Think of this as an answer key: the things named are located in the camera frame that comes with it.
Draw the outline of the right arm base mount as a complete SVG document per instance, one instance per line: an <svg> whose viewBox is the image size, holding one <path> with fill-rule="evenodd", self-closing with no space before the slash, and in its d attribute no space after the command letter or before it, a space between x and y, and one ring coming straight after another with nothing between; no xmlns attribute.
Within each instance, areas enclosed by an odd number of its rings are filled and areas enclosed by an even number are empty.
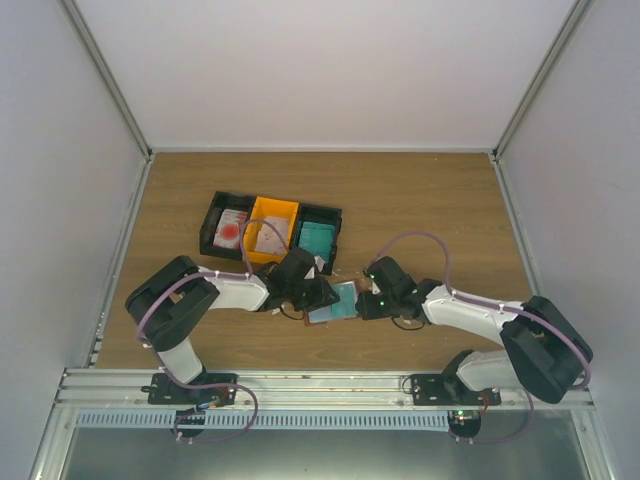
<svg viewBox="0 0 640 480"><path fill-rule="evenodd" d="M491 388L473 391L444 374L411 374L400 381L400 389L411 396L415 406L484 407L502 403L499 392Z"/></svg>

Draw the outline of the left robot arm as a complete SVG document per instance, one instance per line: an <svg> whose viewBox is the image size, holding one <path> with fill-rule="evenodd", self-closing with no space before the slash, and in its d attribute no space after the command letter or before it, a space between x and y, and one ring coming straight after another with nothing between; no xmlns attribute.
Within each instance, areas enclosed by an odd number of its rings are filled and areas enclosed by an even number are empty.
<svg viewBox="0 0 640 480"><path fill-rule="evenodd" d="M295 247L279 262L244 274L210 270L185 255L166 264L125 301L136 339L153 351L185 404L203 398L206 369L190 334L210 310L263 312L290 304L309 314L330 307L339 295L321 275L323 260Z"/></svg>

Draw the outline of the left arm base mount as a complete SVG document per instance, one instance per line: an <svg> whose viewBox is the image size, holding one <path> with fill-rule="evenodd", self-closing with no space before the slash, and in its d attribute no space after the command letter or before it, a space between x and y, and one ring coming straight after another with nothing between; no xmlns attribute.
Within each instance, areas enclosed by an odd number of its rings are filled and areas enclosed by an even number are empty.
<svg viewBox="0 0 640 480"><path fill-rule="evenodd" d="M238 376L232 373L207 373L196 379L193 385L221 384L221 387L208 389L187 389L175 384L166 374L152 376L151 383L141 391L147 395L151 405L199 406L210 404L214 407L233 405Z"/></svg>

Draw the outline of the brown leather card holder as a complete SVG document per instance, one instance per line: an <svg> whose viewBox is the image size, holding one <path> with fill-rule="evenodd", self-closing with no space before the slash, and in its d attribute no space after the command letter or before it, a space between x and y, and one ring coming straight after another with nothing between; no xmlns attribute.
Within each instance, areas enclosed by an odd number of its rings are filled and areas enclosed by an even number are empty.
<svg viewBox="0 0 640 480"><path fill-rule="evenodd" d="M359 294L365 291L368 283L362 279L354 279L331 286L338 300L329 306L311 311L303 320L305 326L316 326L333 321L352 320L360 317L356 309Z"/></svg>

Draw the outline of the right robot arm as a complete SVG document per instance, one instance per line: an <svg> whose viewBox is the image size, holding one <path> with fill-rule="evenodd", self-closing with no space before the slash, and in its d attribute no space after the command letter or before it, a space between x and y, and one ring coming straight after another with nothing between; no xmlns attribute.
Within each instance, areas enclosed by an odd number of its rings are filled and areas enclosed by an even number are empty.
<svg viewBox="0 0 640 480"><path fill-rule="evenodd" d="M453 404L464 405L493 387L522 388L557 404L569 390L590 381L591 347L545 297L500 302L433 279L416 282L388 256L372 262L365 274L371 287L356 301L362 319L451 327L499 345L493 352L460 353L449 364L442 388Z"/></svg>

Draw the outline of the black bin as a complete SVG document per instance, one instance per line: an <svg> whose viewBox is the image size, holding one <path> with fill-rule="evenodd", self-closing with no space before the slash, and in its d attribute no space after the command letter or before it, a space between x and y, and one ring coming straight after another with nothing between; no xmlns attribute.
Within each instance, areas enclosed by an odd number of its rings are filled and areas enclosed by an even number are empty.
<svg viewBox="0 0 640 480"><path fill-rule="evenodd" d="M249 219L255 201L255 196L217 191L200 228L200 253L241 260L240 230Z"/></svg>
<svg viewBox="0 0 640 480"><path fill-rule="evenodd" d="M290 246L319 256L324 262L321 273L330 276L337 256L341 225L341 209L300 203Z"/></svg>

